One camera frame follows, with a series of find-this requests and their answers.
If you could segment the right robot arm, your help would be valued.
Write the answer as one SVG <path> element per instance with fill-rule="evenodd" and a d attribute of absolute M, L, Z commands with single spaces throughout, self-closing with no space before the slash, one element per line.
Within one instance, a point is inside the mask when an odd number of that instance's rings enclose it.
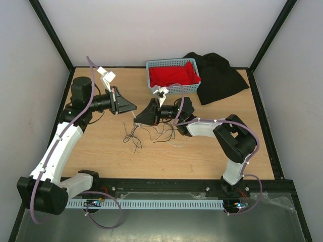
<path fill-rule="evenodd" d="M 258 152 L 257 135 L 241 119 L 232 114 L 225 119 L 202 119 L 193 115 L 194 107 L 189 97 L 177 99 L 173 105 L 161 105 L 153 98 L 148 106 L 134 118 L 134 123 L 157 126 L 162 119 L 174 121 L 183 136 L 216 138 L 228 158 L 221 177 L 221 191 L 234 195 L 244 177 L 244 170 L 251 157 Z"/>

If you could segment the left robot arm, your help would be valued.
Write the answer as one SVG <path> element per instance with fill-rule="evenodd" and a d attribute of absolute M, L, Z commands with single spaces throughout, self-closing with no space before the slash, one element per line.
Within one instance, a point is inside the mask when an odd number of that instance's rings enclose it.
<path fill-rule="evenodd" d="M 116 86 L 106 88 L 104 94 L 94 94 L 95 84 L 89 77 L 72 81 L 71 102 L 60 115 L 55 137 L 40 163 L 29 177 L 21 177 L 17 189 L 28 209 L 59 215 L 68 201 L 82 192 L 99 193 L 99 174 L 81 170 L 74 177 L 61 180 L 66 162 L 87 126 L 93 112 L 109 110 L 122 114 L 136 110 L 136 105 L 124 98 Z"/>

